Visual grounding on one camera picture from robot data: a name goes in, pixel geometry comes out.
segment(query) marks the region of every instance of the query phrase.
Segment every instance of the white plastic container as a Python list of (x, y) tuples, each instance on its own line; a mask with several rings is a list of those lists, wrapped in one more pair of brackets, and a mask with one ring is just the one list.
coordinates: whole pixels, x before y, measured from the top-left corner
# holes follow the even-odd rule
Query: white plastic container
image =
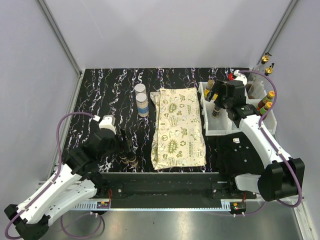
[(148, 107), (148, 97), (144, 93), (138, 93), (135, 96), (136, 106), (138, 108), (138, 113), (141, 117), (147, 117), (149, 115)]
[(138, 94), (145, 94), (147, 95), (147, 90), (146, 86), (142, 83), (138, 83), (137, 85), (134, 86), (134, 92), (135, 95), (137, 96)]
[[(228, 118), (228, 114), (225, 109), (220, 110), (218, 117), (214, 118), (212, 116), (215, 104), (213, 100), (210, 102), (205, 100), (204, 92), (206, 86), (206, 82), (200, 82), (198, 88), (198, 92), (201, 94), (200, 104), (202, 106), (202, 115), (204, 118), (203, 129), (205, 129), (205, 135), (221, 136), (241, 132), (241, 130), (236, 127), (234, 122)], [(261, 99), (248, 99), (247, 97), (246, 103), (256, 106), (260, 100)], [(272, 135), (276, 133), (277, 120), (272, 110), (269, 112), (265, 120), (263, 120), (263, 123)]]

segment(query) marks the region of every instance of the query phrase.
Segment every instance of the gray wall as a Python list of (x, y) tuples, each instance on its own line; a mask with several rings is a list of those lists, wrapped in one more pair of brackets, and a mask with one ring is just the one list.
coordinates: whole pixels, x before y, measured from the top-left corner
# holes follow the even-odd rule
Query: gray wall
[(4, 239), (5, 207), (25, 200), (48, 174), (56, 126), (67, 111), (77, 77), (35, 0), (1, 1), (0, 23), (0, 239)]
[(253, 67), (290, 0), (45, 0), (80, 68)]
[(301, 0), (275, 43), (272, 79), (278, 90), (274, 106), (280, 144), (305, 163), (303, 193), (320, 233), (320, 2)]

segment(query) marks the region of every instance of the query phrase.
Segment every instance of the red object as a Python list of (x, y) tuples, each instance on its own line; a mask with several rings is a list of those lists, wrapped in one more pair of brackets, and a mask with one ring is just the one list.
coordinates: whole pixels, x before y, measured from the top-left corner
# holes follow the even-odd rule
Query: red object
[(229, 76), (228, 76), (228, 78), (229, 78), (230, 81), (234, 80), (234, 74), (233, 74), (233, 73), (230, 73)]

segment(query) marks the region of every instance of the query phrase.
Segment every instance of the white tag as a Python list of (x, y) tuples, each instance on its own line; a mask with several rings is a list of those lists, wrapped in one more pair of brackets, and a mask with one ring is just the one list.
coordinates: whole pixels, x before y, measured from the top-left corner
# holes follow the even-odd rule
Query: white tag
[(233, 139), (233, 142), (236, 143), (236, 144), (239, 144), (239, 143), (240, 143), (240, 139), (239, 139), (238, 137), (237, 137), (237, 138), (234, 138), (234, 139)]

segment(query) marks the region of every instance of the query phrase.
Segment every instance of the black marble table top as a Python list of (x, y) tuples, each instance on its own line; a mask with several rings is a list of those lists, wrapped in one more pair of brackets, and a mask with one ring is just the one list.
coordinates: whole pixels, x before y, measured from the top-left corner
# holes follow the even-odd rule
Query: black marble table top
[[(214, 137), (207, 137), (206, 165), (202, 167), (172, 167), (156, 171), (151, 163), (151, 144), (155, 133), (156, 112), (150, 100), (150, 92), (159, 88), (182, 89), (198, 88), (199, 82), (209, 79), (228, 79), (228, 74), (236, 69), (248, 68), (127, 68), (127, 69), (86, 69), (77, 97), (75, 112), (88, 112), (94, 115), (114, 115), (117, 128), (126, 129), (133, 140), (133, 151), (139, 161), (137, 167), (124, 164), (116, 155), (101, 160), (101, 173), (119, 172), (217, 172)], [(149, 116), (138, 115), (134, 87), (138, 83), (146, 86), (149, 98)], [(63, 155), (69, 149), (83, 143), (98, 129), (87, 116), (74, 116), (65, 141)]]

